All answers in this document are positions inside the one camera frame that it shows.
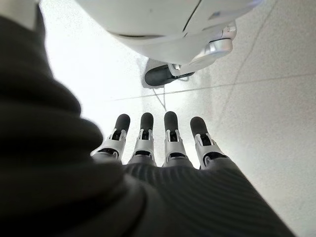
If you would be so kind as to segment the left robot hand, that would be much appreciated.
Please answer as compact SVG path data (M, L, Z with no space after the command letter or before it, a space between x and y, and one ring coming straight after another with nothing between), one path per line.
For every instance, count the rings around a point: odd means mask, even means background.
M3 237L290 237L229 161L210 170L122 165L90 153L102 134L52 75L34 30L0 20Z

